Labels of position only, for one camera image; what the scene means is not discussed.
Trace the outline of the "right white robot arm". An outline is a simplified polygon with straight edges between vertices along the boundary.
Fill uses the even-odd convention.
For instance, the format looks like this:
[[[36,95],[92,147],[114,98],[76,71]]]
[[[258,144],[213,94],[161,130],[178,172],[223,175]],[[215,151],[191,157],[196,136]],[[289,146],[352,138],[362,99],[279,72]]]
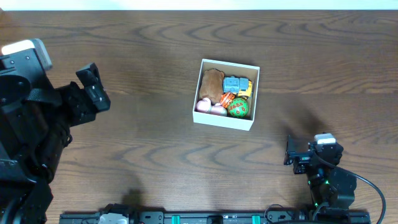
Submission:
[[[355,200],[356,178],[338,168],[342,155],[343,146],[330,133],[317,134],[310,142],[287,137],[284,165],[307,176],[313,216],[348,210]]]

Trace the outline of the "brown plush toy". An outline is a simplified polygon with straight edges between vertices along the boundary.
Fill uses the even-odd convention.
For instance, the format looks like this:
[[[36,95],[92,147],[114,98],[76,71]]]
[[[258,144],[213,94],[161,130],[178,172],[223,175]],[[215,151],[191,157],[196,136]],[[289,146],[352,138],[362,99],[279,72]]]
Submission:
[[[209,98],[214,105],[219,103],[223,95],[224,73],[215,68],[206,70],[199,89],[200,99]]]

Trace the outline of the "orange patterned ball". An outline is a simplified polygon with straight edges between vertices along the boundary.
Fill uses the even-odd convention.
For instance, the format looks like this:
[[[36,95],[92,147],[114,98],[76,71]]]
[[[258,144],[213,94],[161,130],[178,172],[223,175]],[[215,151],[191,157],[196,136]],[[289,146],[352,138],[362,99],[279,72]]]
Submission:
[[[221,96],[220,104],[227,109],[235,97],[236,95],[229,91]]]

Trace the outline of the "yellow grey toy truck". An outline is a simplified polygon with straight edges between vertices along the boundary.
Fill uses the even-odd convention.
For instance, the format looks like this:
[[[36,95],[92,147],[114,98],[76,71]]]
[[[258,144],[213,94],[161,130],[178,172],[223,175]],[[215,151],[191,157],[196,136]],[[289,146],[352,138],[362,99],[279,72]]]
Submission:
[[[244,77],[225,77],[223,80],[223,92],[231,92],[238,97],[248,99],[252,97],[253,82]]]

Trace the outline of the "green patterned ball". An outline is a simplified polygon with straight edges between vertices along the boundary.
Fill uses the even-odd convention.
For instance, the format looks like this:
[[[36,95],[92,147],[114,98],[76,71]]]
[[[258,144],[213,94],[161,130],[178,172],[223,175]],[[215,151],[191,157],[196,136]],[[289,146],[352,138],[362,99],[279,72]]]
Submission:
[[[227,107],[227,111],[234,118],[243,118],[249,111],[248,102],[244,98],[234,98]]]

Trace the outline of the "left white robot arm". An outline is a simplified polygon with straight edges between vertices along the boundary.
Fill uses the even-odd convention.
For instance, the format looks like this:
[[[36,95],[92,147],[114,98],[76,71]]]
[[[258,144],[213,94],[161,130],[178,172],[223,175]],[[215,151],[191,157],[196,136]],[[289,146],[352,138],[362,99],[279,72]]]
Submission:
[[[94,121],[111,102],[98,67],[76,72],[75,82],[53,88],[44,73],[35,88],[22,75],[1,75],[1,223],[45,223],[50,183],[73,126]]]

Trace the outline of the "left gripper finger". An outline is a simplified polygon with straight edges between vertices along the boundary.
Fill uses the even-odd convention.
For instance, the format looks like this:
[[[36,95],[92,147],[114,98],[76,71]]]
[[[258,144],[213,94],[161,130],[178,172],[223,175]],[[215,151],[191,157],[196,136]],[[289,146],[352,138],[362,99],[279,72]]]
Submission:
[[[95,63],[90,63],[76,72],[78,79],[85,88],[98,88],[100,74]]]
[[[84,87],[84,89],[98,112],[110,109],[111,101],[108,94],[100,84],[89,85]]]

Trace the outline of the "pink white duck toy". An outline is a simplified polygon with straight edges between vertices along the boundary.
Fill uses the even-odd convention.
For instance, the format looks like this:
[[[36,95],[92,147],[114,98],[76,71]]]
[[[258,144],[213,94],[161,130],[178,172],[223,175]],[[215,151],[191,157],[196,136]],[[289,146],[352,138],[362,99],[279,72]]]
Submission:
[[[220,103],[212,105],[209,98],[203,98],[196,103],[195,109],[197,112],[213,114],[218,116],[227,116],[228,112]]]

